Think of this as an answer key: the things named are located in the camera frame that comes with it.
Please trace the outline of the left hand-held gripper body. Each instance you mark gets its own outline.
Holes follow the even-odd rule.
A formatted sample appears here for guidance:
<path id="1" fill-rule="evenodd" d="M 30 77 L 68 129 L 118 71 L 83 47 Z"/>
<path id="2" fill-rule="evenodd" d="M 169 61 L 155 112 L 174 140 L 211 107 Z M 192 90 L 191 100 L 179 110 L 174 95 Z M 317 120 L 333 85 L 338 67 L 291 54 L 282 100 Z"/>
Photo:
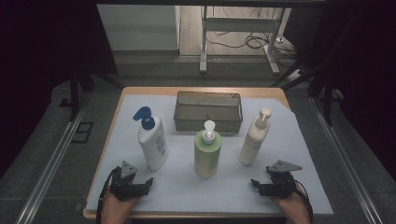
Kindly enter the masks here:
<path id="1" fill-rule="evenodd" d="M 127 201 L 139 197 L 139 187 L 134 184 L 138 169 L 127 161 L 122 161 L 120 166 L 111 172 L 110 192 L 120 201 Z"/>

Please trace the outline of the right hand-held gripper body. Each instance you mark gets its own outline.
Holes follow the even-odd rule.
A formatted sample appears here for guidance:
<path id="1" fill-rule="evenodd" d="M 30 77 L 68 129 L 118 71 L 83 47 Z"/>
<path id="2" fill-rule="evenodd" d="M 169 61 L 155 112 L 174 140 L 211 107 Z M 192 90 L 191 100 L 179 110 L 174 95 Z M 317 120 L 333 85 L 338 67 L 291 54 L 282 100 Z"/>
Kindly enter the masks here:
<path id="1" fill-rule="evenodd" d="M 266 187 L 268 196 L 289 197 L 295 190 L 296 184 L 291 171 L 302 170 L 303 167 L 290 162 L 278 160 L 273 165 L 267 166 L 272 184 Z"/>

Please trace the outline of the white bottle with blue pump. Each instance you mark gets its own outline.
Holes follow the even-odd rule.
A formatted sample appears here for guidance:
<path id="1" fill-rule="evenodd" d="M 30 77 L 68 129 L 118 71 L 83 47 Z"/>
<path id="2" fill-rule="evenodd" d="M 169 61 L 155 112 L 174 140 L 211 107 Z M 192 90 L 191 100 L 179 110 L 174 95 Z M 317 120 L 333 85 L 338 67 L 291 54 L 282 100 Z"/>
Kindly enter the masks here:
<path id="1" fill-rule="evenodd" d="M 153 117 L 148 106 L 142 106 L 134 114 L 133 120 L 141 122 L 138 142 L 148 168 L 150 171 L 157 171 L 165 164 L 169 154 L 162 119 Z"/>

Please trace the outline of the cream bottle with cream pump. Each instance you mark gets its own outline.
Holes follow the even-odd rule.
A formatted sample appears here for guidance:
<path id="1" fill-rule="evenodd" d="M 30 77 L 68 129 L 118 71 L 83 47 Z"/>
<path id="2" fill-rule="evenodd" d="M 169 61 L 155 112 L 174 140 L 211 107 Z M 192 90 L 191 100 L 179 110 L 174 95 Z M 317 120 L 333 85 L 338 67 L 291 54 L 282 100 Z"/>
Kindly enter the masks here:
<path id="1" fill-rule="evenodd" d="M 238 157 L 238 160 L 242 164 L 251 165 L 254 162 L 260 148 L 262 147 L 262 143 L 268 134 L 271 116 L 272 110 L 264 107 L 261 109 L 259 116 L 251 122 Z"/>

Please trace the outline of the green bottle with white pump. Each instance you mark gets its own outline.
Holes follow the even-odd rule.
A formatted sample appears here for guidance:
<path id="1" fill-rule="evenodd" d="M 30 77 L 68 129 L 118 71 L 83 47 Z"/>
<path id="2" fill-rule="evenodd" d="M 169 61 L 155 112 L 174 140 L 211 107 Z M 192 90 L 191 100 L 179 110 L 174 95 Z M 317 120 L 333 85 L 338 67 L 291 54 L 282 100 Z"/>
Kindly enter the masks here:
<path id="1" fill-rule="evenodd" d="M 222 138 L 213 120 L 207 120 L 204 126 L 194 138 L 194 170 L 198 176 L 210 178 L 218 169 Z"/>

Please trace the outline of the grey metal mesh basket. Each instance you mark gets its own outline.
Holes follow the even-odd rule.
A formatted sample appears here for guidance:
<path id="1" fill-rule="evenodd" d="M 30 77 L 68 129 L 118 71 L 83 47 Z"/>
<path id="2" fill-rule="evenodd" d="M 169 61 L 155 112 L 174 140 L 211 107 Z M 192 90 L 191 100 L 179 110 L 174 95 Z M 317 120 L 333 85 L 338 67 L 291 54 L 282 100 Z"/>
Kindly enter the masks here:
<path id="1" fill-rule="evenodd" d="M 218 133 L 239 133 L 243 121 L 239 93 L 179 91 L 174 121 L 177 131 L 201 131 L 207 120 Z"/>

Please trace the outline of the person's left hand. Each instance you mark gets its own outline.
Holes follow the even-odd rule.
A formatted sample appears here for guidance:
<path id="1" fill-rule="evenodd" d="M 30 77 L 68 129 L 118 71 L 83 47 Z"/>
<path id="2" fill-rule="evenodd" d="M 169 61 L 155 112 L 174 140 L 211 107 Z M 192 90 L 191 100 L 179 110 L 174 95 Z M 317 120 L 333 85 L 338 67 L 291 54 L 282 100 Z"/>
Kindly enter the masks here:
<path id="1" fill-rule="evenodd" d="M 138 198 L 132 198 L 128 201 L 120 201 L 109 190 L 103 199 L 103 207 L 101 211 L 102 217 L 128 217 L 132 208 L 138 203 Z"/>

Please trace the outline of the person's right hand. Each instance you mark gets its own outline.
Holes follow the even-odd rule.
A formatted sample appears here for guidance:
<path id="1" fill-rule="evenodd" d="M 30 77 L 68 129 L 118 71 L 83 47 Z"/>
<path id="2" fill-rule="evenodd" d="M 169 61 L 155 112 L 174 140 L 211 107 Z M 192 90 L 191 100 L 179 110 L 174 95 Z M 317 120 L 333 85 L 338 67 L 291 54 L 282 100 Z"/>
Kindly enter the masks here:
<path id="1" fill-rule="evenodd" d="M 271 197 L 286 217 L 309 217 L 304 200 L 293 192 L 288 198 Z"/>

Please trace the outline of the black stand legs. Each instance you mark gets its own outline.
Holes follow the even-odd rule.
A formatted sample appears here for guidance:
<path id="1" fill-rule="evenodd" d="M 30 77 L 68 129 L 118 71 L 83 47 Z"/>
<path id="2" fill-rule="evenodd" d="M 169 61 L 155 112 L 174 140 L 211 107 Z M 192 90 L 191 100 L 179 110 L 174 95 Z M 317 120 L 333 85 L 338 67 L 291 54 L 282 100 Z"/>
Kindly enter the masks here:
<path id="1" fill-rule="evenodd" d="M 327 71 L 327 65 L 318 65 L 313 68 L 307 68 L 303 70 L 303 73 L 290 81 L 287 84 L 281 86 L 283 91 L 287 91 L 308 79 L 311 79 L 311 83 L 307 88 L 307 94 L 310 97 L 317 97 L 322 91 L 323 93 L 323 107 L 322 116 L 328 125 L 332 126 L 331 110 L 332 110 L 332 75 Z"/>

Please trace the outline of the black stand leg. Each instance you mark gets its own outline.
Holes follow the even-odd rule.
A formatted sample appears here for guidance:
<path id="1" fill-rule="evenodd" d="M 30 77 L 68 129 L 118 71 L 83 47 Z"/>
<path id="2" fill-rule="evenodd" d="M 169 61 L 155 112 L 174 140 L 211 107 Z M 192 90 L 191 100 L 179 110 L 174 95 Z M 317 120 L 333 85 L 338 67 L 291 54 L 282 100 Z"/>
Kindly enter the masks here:
<path id="1" fill-rule="evenodd" d="M 74 120 L 79 111 L 78 85 L 81 85 L 84 91 L 94 89 L 91 75 L 83 69 L 74 67 L 70 73 L 70 91 L 71 91 L 71 117 Z"/>

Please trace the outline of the dark curtain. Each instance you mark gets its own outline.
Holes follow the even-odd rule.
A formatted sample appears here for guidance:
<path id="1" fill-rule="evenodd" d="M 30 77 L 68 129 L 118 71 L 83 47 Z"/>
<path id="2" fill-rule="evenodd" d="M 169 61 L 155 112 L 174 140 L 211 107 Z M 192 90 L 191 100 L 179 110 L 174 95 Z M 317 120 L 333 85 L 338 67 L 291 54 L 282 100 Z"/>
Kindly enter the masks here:
<path id="1" fill-rule="evenodd" d="M 396 0 L 357 0 L 357 21 L 330 65 L 341 108 L 387 171 L 396 178 Z M 351 11 L 294 8 L 284 36 L 303 64 L 330 52 Z"/>
<path id="2" fill-rule="evenodd" d="M 96 0 L 0 0 L 0 177 L 57 85 L 117 73 Z"/>

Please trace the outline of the white cabinet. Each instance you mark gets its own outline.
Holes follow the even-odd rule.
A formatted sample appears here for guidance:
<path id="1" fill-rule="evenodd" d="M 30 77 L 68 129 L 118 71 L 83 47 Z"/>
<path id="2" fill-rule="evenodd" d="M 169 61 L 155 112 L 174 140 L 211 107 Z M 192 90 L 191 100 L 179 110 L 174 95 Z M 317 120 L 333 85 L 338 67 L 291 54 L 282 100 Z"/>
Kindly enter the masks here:
<path id="1" fill-rule="evenodd" d="M 178 50 L 179 6 L 101 5 L 112 50 Z"/>

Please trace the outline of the aluminium floor rail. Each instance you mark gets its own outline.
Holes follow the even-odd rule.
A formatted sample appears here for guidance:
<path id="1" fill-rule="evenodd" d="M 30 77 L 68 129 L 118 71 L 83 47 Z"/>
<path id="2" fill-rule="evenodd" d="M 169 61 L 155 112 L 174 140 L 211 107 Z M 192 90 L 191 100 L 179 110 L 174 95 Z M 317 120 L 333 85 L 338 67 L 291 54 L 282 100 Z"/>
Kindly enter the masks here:
<path id="1" fill-rule="evenodd" d="M 54 149 L 49 157 L 49 160 L 44 167 L 40 177 L 35 182 L 35 185 L 27 198 L 21 212 L 19 213 L 15 224 L 32 224 L 35 215 L 42 204 L 45 195 L 48 192 L 50 184 L 55 177 L 64 155 L 72 141 L 72 138 L 80 124 L 80 121 L 86 111 L 91 94 L 84 93 L 80 98 L 80 108 L 76 116 L 68 123 L 64 134 L 59 141 L 57 147 Z"/>
<path id="2" fill-rule="evenodd" d="M 312 106 L 315 109 L 316 116 L 318 117 L 319 123 L 325 132 L 325 135 L 329 139 L 332 149 L 339 160 L 340 166 L 345 173 L 346 179 L 354 192 L 357 201 L 362 209 L 362 212 L 366 216 L 369 224 L 383 224 L 382 218 L 378 214 L 376 206 L 370 197 L 368 191 L 363 186 L 358 174 L 356 173 L 349 157 L 347 156 L 344 147 L 342 146 L 338 136 L 336 135 L 333 127 L 324 118 L 324 109 L 320 105 L 320 101 L 317 98 L 310 98 Z"/>

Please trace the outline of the white metal table frame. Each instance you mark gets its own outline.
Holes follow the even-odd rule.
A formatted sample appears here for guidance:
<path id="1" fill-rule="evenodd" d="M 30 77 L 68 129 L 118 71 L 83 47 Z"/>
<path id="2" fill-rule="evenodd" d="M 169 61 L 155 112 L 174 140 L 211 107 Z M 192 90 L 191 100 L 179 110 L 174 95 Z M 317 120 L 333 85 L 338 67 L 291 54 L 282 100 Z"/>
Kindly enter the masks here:
<path id="1" fill-rule="evenodd" d="M 262 7 L 253 9 L 247 18 L 215 16 L 215 9 L 212 8 L 212 16 L 208 15 L 208 6 L 201 7 L 202 22 L 202 40 L 200 46 L 200 63 L 201 73 L 207 70 L 207 44 L 220 45 L 230 49 L 241 49 L 244 47 L 250 49 L 262 49 L 267 62 L 270 65 L 274 75 L 278 75 L 280 70 L 274 58 L 274 49 L 276 39 L 286 12 L 284 7 L 273 9 L 273 15 L 262 17 Z M 240 45 L 228 45 L 225 43 L 210 40 L 207 34 L 212 32 L 214 35 L 221 36 L 230 33 L 247 34 L 244 42 Z"/>

